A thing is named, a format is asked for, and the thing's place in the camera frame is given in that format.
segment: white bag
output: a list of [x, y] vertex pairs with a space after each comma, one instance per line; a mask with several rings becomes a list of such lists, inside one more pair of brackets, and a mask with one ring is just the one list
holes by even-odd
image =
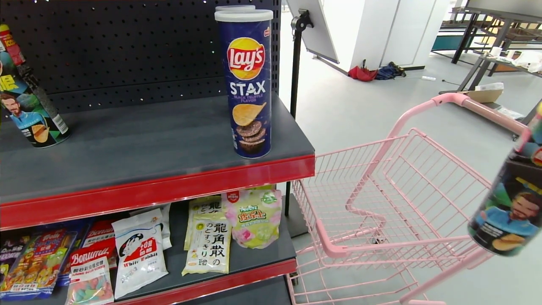
[[167, 275], [160, 209], [112, 223], [119, 254], [115, 300]]
[[[171, 248], [171, 232], [169, 230], [169, 210], [171, 208], [171, 202], [159, 207], [160, 211], [162, 212], [162, 247], [164, 248], [164, 250], [166, 250]], [[157, 206], [152, 206], [138, 209], [136, 211], [131, 211], [130, 216], [139, 215], [141, 213], [145, 213], [156, 208]]]

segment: gray shelf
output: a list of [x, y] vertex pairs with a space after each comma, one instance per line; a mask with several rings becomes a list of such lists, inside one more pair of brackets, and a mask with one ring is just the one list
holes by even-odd
[[227, 103], [223, 96], [68, 113], [71, 138], [46, 149], [33, 148], [4, 118], [2, 203], [314, 155], [274, 95], [271, 152], [240, 158]]
[[[188, 223], [188, 205], [186, 202], [175, 202], [173, 203], [170, 210], [170, 230], [171, 230], [171, 240], [173, 247], [164, 251], [166, 259], [166, 267], [169, 272], [168, 275], [163, 278], [144, 286], [143, 288], [130, 293], [120, 299], [120, 301], [128, 300], [131, 298], [142, 297], [147, 295], [156, 294], [162, 291], [167, 291], [171, 289], [181, 288], [193, 284], [202, 283], [211, 279], [216, 279], [219, 277], [227, 277], [228, 275], [219, 274], [219, 273], [206, 273], [206, 274], [187, 274], [181, 276], [181, 272], [184, 269], [186, 263], [187, 251], [183, 250], [184, 239], [186, 236], [186, 226]], [[246, 249], [237, 245], [237, 243], [232, 239], [231, 248], [230, 248], [230, 275], [243, 272], [247, 270], [252, 270], [258, 267], [267, 266], [279, 262], [284, 262], [289, 259], [295, 258], [295, 250], [292, 239], [288, 232], [288, 225], [286, 223], [286, 218], [283, 216], [281, 224], [279, 227], [279, 239], [274, 243], [270, 244], [267, 248], [262, 250], [257, 249]], [[116, 269], [111, 272], [111, 280], [113, 286], [116, 278]], [[66, 301], [68, 288], [61, 287], [56, 288], [53, 292], [53, 295], [50, 298], [44, 300], [32, 300], [32, 301], [21, 301], [21, 302], [9, 302], [11, 305], [64, 305]], [[209, 303], [192, 303], [190, 301], [188, 304], [215, 304], [213, 302]]]
[[282, 276], [246, 285], [223, 293], [198, 298], [183, 305], [239, 305], [243, 301], [257, 305], [292, 304], [286, 286], [287, 279]]

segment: potato chip image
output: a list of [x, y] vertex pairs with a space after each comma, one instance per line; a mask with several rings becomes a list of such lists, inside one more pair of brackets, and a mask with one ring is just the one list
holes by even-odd
[[34, 139], [36, 139], [36, 141], [45, 143], [49, 138], [49, 129], [42, 124], [34, 125], [32, 126], [32, 134], [34, 135]]
[[253, 105], [253, 104], [239, 104], [236, 105], [232, 111], [234, 116], [235, 124], [239, 126], [247, 126], [252, 123], [254, 119], [260, 114], [262, 109], [267, 103], [263, 105]]
[[492, 245], [495, 249], [499, 251], [510, 251], [514, 248], [517, 248], [522, 245], [525, 241], [525, 238], [518, 236], [516, 234], [508, 234], [496, 239], [492, 242]]

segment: candy package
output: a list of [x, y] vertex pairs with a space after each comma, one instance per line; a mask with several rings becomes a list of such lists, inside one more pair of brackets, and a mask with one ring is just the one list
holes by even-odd
[[[73, 246], [70, 250], [69, 255], [79, 249], [82, 245], [83, 239], [85, 238], [85, 235], [88, 232], [88, 229], [91, 226], [92, 218], [85, 218], [85, 219], [76, 219], [71, 221], [64, 221], [61, 223], [55, 223], [55, 224], [48, 224], [43, 225], [39, 227], [39, 230], [57, 230], [61, 228], [66, 228], [69, 232], [72, 234], [75, 233], [75, 240], [73, 242]], [[59, 274], [59, 278], [56, 280], [56, 284], [58, 286], [67, 286], [69, 285], [69, 274], [70, 274], [70, 263], [69, 259], [66, 259], [66, 263], [64, 264], [64, 267], [62, 268], [62, 271]]]
[[241, 247], [263, 249], [279, 238], [282, 196], [279, 190], [238, 190], [222, 194], [224, 214]]
[[112, 225], [119, 254], [115, 299], [167, 275], [159, 208]]
[[[164, 250], [171, 248], [171, 232], [169, 230], [169, 210], [171, 208], [171, 203], [164, 204], [160, 207], [162, 212], [162, 246]], [[130, 216], [138, 215], [141, 213], [148, 212], [150, 210], [156, 209], [157, 206], [142, 208], [133, 212], [130, 212]]]
[[[90, 247], [97, 242], [110, 239], [112, 242], [115, 240], [115, 232], [111, 224], [117, 221], [117, 219], [107, 219], [96, 221], [90, 230], [88, 230], [85, 241], [82, 248]], [[108, 257], [109, 268], [117, 267], [117, 254], [113, 251], [111, 256]]]
[[193, 218], [190, 249], [181, 274], [227, 274], [230, 264], [231, 226], [225, 218], [209, 219], [199, 216], [196, 214]]
[[76, 232], [61, 228], [30, 237], [5, 278], [0, 298], [3, 301], [23, 301], [49, 297], [75, 236]]
[[115, 252], [113, 239], [74, 251], [66, 305], [102, 305], [114, 301], [108, 258]]
[[11, 266], [15, 263], [24, 246], [27, 244], [30, 236], [7, 239], [0, 250], [0, 287], [4, 285], [4, 279]]
[[190, 249], [194, 215], [198, 215], [201, 219], [206, 217], [209, 219], [214, 219], [216, 217], [224, 218], [221, 197], [217, 195], [190, 200], [188, 203], [188, 226], [186, 227], [186, 236], [184, 238], [184, 251]]

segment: lay's stax chip can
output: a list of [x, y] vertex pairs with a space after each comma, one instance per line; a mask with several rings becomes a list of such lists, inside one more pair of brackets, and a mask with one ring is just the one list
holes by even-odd
[[255, 10], [255, 5], [222, 5], [215, 7], [215, 11], [245, 11], [245, 10]]
[[271, 150], [270, 10], [217, 11], [234, 149], [243, 158]]

